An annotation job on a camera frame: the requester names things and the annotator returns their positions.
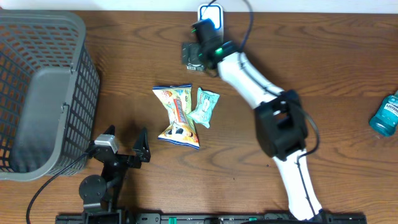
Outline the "green round-logo box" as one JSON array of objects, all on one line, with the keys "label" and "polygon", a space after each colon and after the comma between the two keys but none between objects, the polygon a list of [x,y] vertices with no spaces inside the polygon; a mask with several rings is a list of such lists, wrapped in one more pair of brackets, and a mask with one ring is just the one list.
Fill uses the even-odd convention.
[{"label": "green round-logo box", "polygon": [[205,66],[202,64],[192,64],[192,63],[188,62],[186,67],[188,70],[193,70],[193,71],[198,71],[198,72],[205,71]]}]

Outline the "teal wet wipes pack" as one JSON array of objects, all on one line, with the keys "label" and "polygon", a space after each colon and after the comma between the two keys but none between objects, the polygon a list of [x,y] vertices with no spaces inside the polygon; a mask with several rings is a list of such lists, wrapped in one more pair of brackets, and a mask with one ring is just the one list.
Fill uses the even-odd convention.
[{"label": "teal wet wipes pack", "polygon": [[194,122],[209,128],[211,116],[219,98],[219,94],[203,90],[199,87],[197,91],[197,106],[188,114],[188,117]]}]

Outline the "yellow snack bag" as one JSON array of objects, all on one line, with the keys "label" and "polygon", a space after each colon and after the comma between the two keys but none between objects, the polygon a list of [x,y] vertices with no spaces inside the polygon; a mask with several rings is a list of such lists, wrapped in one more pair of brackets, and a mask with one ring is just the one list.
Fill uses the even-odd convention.
[{"label": "yellow snack bag", "polygon": [[154,86],[152,91],[167,110],[170,123],[158,139],[199,149],[195,125],[188,116],[192,112],[192,84]]}]

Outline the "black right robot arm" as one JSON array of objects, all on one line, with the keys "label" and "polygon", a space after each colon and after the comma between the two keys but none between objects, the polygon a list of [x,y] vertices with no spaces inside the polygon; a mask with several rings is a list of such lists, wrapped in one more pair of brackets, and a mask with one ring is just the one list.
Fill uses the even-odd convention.
[{"label": "black right robot arm", "polygon": [[322,206],[312,186],[305,144],[306,124],[314,121],[298,94],[267,80],[232,42],[213,45],[206,53],[200,44],[184,42],[182,63],[191,70],[204,65],[217,69],[220,78],[246,100],[254,110],[257,141],[280,172],[290,213],[298,220],[316,220]]}]

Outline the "blue mouthwash bottle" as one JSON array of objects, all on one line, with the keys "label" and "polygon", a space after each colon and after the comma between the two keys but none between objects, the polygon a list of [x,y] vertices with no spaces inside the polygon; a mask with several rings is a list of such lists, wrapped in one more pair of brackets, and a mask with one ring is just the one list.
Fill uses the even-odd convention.
[{"label": "blue mouthwash bottle", "polygon": [[397,92],[385,97],[369,125],[382,136],[392,136],[397,127]]}]

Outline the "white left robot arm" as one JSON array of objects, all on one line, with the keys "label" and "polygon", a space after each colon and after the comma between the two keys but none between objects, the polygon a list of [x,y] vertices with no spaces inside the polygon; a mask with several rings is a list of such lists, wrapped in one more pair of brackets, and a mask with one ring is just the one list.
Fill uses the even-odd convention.
[{"label": "white left robot arm", "polygon": [[151,158],[147,140],[147,129],[143,128],[132,150],[134,155],[120,154],[111,125],[103,134],[90,143],[86,152],[90,159],[103,163],[100,175],[90,175],[83,179],[79,194],[83,200],[83,223],[135,223],[134,215],[118,207],[118,198],[126,172],[139,169],[142,163]]}]

